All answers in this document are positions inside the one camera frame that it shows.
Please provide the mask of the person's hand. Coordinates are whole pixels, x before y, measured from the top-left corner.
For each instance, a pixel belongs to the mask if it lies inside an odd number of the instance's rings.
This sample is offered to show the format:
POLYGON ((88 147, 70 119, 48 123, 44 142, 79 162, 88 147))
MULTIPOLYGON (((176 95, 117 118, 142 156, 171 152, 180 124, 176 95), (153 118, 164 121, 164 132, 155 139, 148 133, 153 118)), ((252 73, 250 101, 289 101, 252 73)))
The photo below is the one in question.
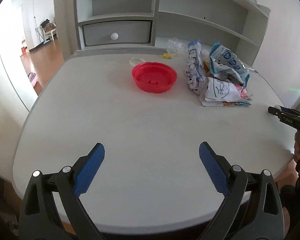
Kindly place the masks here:
POLYGON ((300 133, 299 132, 295 133, 293 159, 296 163, 298 163, 298 161, 300 160, 300 133))

